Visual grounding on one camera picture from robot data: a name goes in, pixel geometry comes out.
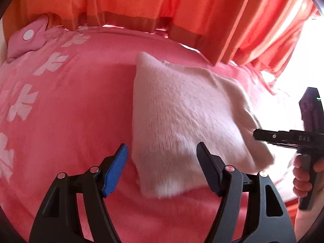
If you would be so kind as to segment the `person's right hand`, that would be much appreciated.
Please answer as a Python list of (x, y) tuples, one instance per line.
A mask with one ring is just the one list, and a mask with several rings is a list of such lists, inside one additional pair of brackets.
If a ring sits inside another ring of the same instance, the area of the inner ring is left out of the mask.
[[(314, 164), (314, 171), (317, 173), (322, 173), (322, 180), (318, 188), (318, 193), (323, 191), (323, 169), (324, 163), (323, 158), (319, 159), (317, 163)], [(310, 175), (307, 171), (302, 169), (302, 156), (298, 155), (294, 160), (294, 180), (293, 180), (293, 191), (298, 197), (306, 197), (308, 192), (312, 189), (312, 184), (310, 183)]]

